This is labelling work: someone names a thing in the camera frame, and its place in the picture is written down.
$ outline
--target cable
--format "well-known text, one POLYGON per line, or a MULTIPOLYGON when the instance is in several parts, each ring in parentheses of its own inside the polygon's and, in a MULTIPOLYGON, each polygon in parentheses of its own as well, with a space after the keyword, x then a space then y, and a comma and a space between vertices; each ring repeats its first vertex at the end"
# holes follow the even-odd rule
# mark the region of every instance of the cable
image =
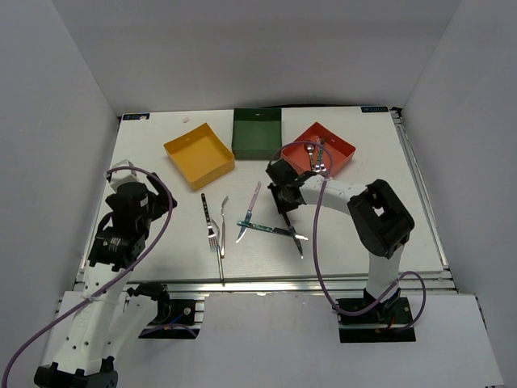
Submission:
MULTIPOLYGON (((98 296, 102 295, 104 293, 104 291, 106 291, 107 289, 112 287, 117 281, 119 281, 123 277, 127 276, 149 254, 149 252, 151 252, 153 250, 153 248, 156 246, 156 244, 158 243, 160 238, 162 238, 163 234, 165 233, 165 230, 166 230, 167 226, 169 225, 170 217, 172 215, 172 206, 173 206, 172 205, 173 204, 172 194, 170 193, 170 191, 167 188, 167 186, 156 175, 153 175, 150 172, 148 172, 146 170, 143 170, 143 169, 141 169, 139 167, 130 167, 130 166, 114 167, 114 168, 106 171, 106 173, 107 174, 111 174, 113 172, 120 171, 120 170, 137 171, 137 172, 145 174, 148 177, 150 177, 151 179, 154 179, 155 181, 157 181, 166 191, 167 200, 169 201, 169 212, 167 213, 167 218, 166 218, 166 220, 165 220, 165 222, 163 224, 162 229, 158 232, 158 235, 156 236, 156 238, 150 243, 149 247, 145 251, 142 252, 140 257, 138 259, 136 259, 133 264, 131 264, 129 267, 127 267, 126 270, 123 271, 121 274, 119 274, 116 278, 114 278, 111 281, 108 281, 100 289, 98 289, 96 292, 92 293, 91 294, 92 297, 98 297, 98 296)), ((4 372, 3 372, 3 376, 2 376, 2 388, 7 388, 7 379, 9 378, 9 373, 11 372, 12 367, 15 364, 16 360, 25 351, 25 349, 27 349, 34 341, 36 341, 38 338, 40 338, 44 333, 46 333, 47 331, 52 329, 54 326, 56 326, 61 321, 67 319, 70 315, 72 315, 72 314, 76 313, 77 311, 83 309, 89 303, 91 303, 91 300, 89 300, 89 299, 83 300, 82 302, 78 303, 76 306, 72 307, 70 310, 65 312, 61 317, 56 318, 51 323, 49 323, 47 326, 45 326, 40 331, 35 333, 30 339, 28 339, 15 352, 13 357, 11 357, 11 359, 7 363, 7 366, 6 366, 6 368, 5 368, 4 372)))
POLYGON ((318 222, 318 219, 319 219, 320 210, 322 209, 323 193, 325 191, 326 183, 327 183, 327 180, 330 178, 330 172, 332 171, 332 167, 334 166, 334 159, 332 158, 332 154, 330 153, 330 151, 327 148, 325 148, 324 146, 322 146, 319 143, 316 143, 315 141, 294 141, 292 143, 283 145, 282 148, 280 148, 278 151, 276 151, 268 164, 271 165, 271 162, 273 160, 275 160, 275 158, 277 158, 278 155, 280 155, 282 150, 284 150, 284 149, 286 149, 286 148, 288 148, 290 146, 301 145, 301 144, 304 144, 304 145, 305 144, 311 144, 311 145, 313 145, 315 147, 318 147, 318 148, 322 149, 327 155, 329 155, 329 158, 330 158, 329 169, 326 172, 326 175, 325 175, 326 179, 322 183, 322 188, 320 190, 320 195, 319 195, 319 197, 317 199, 316 210, 314 211, 314 221, 313 221, 313 258, 314 258, 314 269, 316 270, 317 280, 318 280, 320 286, 322 287, 322 291, 325 294, 326 299, 329 301, 329 303, 332 305, 332 307, 334 307, 334 309, 337 312, 339 312, 340 314, 347 315, 349 317, 356 317, 356 316, 359 316, 359 315, 366 314, 368 311, 370 311, 373 308, 375 308, 380 303, 380 301, 382 301, 382 299, 386 295, 388 295, 388 293, 394 287, 396 287, 398 285, 398 283, 402 279, 404 279, 408 275, 413 275, 413 276, 417 277, 417 279, 420 281, 420 284, 422 285, 422 305, 420 307, 420 311, 418 312, 417 316, 413 319, 413 321, 411 321, 410 323, 408 323, 404 327, 401 327, 401 328, 398 328, 398 329, 393 329, 393 331, 403 331, 405 329, 408 329, 408 328, 412 327, 420 319, 420 317, 422 316, 423 310, 424 310, 425 305, 426 305, 426 300, 427 300, 427 290, 426 290, 426 285, 425 285, 425 283, 423 281, 423 278, 418 273, 416 273, 414 271, 403 272, 374 302, 372 302, 370 305, 368 305, 367 307, 365 307, 364 309, 359 310, 359 311, 346 311, 346 310, 343 310, 341 307, 338 306, 338 304, 330 296, 329 290, 326 288, 325 282, 323 281, 322 272, 320 270, 320 265, 319 265, 319 262, 318 262, 318 259, 317 259, 317 222, 318 222))
POLYGON ((158 330, 164 330, 164 329, 174 329, 175 327, 181 327, 185 330, 187 330, 189 333, 192 334, 192 336, 194 338, 197 338, 197 334, 195 333, 195 331, 193 331, 189 326, 187 325, 182 325, 181 323, 176 323, 179 321, 180 318, 183 317, 183 314, 181 314, 180 316, 178 316, 175 320, 173 320, 172 322, 170 323, 165 323, 163 325, 158 325, 158 326, 155 326, 149 330, 145 330, 143 331, 141 334, 140 334, 140 337, 142 337, 143 335, 148 335, 148 334, 151 334, 151 333, 154 333, 155 331, 158 331, 158 330))

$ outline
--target pink knife handle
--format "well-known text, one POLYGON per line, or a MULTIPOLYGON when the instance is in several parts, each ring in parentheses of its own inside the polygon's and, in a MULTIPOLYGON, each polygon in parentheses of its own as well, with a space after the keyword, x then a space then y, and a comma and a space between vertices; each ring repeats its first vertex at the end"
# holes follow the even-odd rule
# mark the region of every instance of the pink knife handle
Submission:
POLYGON ((248 211, 253 210, 253 207, 255 206, 255 201, 257 200, 257 196, 259 196, 260 188, 262 187, 262 182, 257 183, 257 187, 255 188, 255 191, 253 193, 253 196, 251 197, 250 207, 248 208, 248 211))

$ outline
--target silver fork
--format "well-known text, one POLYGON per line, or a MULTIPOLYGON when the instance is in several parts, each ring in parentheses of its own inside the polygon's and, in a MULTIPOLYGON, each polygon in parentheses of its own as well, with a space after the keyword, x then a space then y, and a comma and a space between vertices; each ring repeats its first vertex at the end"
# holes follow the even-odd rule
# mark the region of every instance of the silver fork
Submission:
POLYGON ((204 196, 204 193, 201 194, 201 200, 203 201, 203 209, 204 209, 204 219, 207 222, 208 228, 208 243, 210 244, 210 251, 217 251, 217 234, 213 231, 212 219, 210 218, 210 213, 208 212, 207 199, 204 196))

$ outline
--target tray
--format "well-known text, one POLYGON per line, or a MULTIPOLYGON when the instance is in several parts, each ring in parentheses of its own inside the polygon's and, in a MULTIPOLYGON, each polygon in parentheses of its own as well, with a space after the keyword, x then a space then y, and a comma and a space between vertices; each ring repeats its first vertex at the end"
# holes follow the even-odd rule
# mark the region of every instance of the tray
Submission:
MULTIPOLYGON (((330 172, 330 176, 339 173, 354 156, 355 147, 344 141, 341 137, 335 135, 320 123, 312 124, 305 132, 303 132, 295 141, 316 141, 316 136, 325 138, 325 148, 332 154, 334 166, 330 172)), ((304 145, 293 145, 282 151, 282 158, 287 160, 294 167, 298 174, 310 171, 309 154, 305 150, 304 145)), ((317 162, 317 156, 314 156, 314 164, 317 162)), ((330 158, 323 153, 322 162, 328 168, 330 166, 330 158)))
POLYGON ((207 123, 163 145, 192 190, 235 168, 235 157, 207 123))
POLYGON ((282 109, 233 110, 232 152, 236 159, 269 160, 282 146, 282 109))

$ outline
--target black knife handle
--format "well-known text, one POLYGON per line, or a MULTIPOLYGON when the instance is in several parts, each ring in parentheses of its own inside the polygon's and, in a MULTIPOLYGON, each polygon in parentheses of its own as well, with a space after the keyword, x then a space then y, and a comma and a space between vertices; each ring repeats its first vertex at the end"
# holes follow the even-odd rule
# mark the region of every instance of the black knife handle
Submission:
POLYGON ((210 222, 210 213, 208 212, 207 199, 204 196, 204 193, 201 194, 201 200, 203 201, 203 210, 204 210, 205 221, 207 222, 207 225, 211 225, 212 223, 210 222))

